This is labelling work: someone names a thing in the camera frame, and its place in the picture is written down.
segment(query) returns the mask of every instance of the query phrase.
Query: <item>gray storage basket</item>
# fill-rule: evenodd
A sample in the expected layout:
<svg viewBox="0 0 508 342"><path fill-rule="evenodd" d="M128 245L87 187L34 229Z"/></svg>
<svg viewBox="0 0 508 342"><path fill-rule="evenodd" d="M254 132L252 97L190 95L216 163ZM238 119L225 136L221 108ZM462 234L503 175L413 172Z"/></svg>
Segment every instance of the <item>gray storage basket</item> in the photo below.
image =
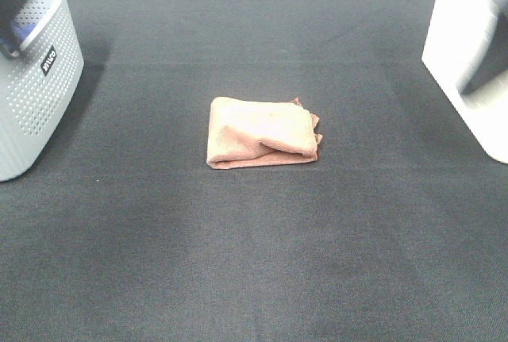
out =
<svg viewBox="0 0 508 342"><path fill-rule="evenodd" d="M0 54L0 181L32 166L83 69L67 0L28 0L16 22L35 28L21 43L22 56Z"/></svg>

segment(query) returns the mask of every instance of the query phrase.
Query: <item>folded towel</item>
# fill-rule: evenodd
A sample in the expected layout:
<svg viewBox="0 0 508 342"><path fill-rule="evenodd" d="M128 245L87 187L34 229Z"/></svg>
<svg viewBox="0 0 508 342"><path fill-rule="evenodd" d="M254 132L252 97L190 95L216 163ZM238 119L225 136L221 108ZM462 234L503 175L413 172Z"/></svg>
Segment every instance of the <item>folded towel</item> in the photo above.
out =
<svg viewBox="0 0 508 342"><path fill-rule="evenodd" d="M318 160L319 117L292 102L215 98L210 106L208 155L214 169L306 163Z"/></svg>

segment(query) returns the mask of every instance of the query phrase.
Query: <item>microfiber cloth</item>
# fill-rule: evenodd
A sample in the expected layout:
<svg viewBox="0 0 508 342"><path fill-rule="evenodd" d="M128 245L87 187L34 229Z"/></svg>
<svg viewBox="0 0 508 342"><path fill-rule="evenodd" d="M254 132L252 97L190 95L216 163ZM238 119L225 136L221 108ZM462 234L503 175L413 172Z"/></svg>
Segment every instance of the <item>microfiber cloth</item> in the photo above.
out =
<svg viewBox="0 0 508 342"><path fill-rule="evenodd" d="M210 106L206 162L214 169L318 160L319 117L292 102L246 102L219 97Z"/></svg>

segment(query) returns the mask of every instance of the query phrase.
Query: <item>towel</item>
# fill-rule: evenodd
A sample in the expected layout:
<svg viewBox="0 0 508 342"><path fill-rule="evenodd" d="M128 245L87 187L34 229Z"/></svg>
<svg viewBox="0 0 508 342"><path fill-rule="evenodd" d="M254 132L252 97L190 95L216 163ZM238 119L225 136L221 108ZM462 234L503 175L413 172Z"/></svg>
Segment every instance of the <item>towel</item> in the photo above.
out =
<svg viewBox="0 0 508 342"><path fill-rule="evenodd" d="M318 160L319 117L292 102L246 102L219 97L210 106L206 162L214 169Z"/></svg>

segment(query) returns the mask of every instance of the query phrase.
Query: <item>black cloth surface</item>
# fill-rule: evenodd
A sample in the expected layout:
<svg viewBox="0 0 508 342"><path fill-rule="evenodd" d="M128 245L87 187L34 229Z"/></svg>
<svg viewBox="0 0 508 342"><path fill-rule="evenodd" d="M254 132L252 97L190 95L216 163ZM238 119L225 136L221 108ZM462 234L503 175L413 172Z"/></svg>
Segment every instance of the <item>black cloth surface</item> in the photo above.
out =
<svg viewBox="0 0 508 342"><path fill-rule="evenodd" d="M85 67L0 185L1 341L505 340L508 167L421 62L434 0L68 0ZM213 171L216 96L320 159Z"/></svg>

